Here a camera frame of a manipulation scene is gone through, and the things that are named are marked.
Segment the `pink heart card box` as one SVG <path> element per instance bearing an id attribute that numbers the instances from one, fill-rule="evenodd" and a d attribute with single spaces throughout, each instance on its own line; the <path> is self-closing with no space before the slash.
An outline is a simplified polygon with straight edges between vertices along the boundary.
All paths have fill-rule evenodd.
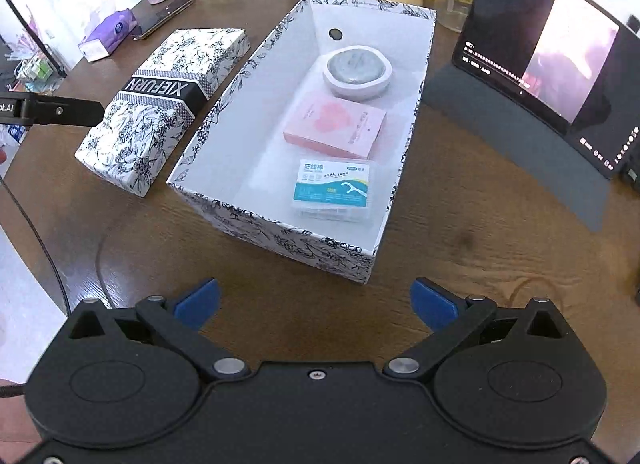
<path id="1" fill-rule="evenodd" d="M 305 96 L 286 119 L 292 145 L 336 158 L 367 159 L 386 118 L 380 108 L 321 93 Z"/>

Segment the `black tablet with stand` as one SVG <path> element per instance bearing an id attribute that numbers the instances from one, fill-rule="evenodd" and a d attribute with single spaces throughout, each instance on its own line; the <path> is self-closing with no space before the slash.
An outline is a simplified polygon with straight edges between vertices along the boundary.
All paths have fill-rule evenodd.
<path id="1" fill-rule="evenodd" d="M 639 184 L 639 40 L 590 0 L 474 0 L 424 102 L 599 230 L 614 178 Z"/>

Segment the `dental floss pick box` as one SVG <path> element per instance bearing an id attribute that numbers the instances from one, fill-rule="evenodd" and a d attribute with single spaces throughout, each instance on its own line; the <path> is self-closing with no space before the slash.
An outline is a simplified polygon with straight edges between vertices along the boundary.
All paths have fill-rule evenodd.
<path id="1" fill-rule="evenodd" d="M 362 160 L 299 161 L 292 206 L 327 221 L 365 221 L 371 210 L 372 164 Z"/>

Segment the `round white grey tin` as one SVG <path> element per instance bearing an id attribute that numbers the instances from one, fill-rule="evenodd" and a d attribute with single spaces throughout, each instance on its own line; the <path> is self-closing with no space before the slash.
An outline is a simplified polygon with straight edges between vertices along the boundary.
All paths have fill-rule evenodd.
<path id="1" fill-rule="evenodd" d="M 335 50 L 324 64 L 322 76 L 337 97 L 364 102 L 385 92 L 393 67 L 376 48 L 349 46 Z"/>

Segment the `floral box lid XIEFURN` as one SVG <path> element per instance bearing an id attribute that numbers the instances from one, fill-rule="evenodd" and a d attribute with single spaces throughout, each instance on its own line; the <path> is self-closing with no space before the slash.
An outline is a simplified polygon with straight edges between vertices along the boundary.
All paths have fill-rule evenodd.
<path id="1" fill-rule="evenodd" d="M 144 197 L 206 102 L 247 53 L 243 29 L 178 29 L 134 71 L 75 159 Z"/>

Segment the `open floral white box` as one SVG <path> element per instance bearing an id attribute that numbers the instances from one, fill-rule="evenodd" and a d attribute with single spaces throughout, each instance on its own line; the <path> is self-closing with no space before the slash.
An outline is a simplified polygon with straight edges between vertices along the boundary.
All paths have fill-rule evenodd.
<path id="1" fill-rule="evenodd" d="M 169 186 L 232 237 L 368 281 L 435 24 L 405 3 L 300 0 L 214 103 Z"/>

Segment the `purple tissue pack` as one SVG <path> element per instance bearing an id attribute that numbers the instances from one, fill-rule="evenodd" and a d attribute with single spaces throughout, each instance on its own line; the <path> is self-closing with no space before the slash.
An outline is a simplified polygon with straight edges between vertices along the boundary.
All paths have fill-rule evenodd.
<path id="1" fill-rule="evenodd" d="M 110 57 L 136 25 L 131 9 L 120 10 L 100 22 L 78 48 L 88 62 Z"/>

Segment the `black smartphone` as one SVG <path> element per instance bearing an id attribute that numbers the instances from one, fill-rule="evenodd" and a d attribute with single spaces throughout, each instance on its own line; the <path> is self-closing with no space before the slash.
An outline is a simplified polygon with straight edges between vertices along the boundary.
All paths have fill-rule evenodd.
<path id="1" fill-rule="evenodd" d="M 193 0 L 175 0 L 153 15 L 138 18 L 137 25 L 130 32 L 132 39 L 134 41 L 146 40 L 157 29 L 163 27 L 164 24 L 184 12 L 192 4 Z"/>

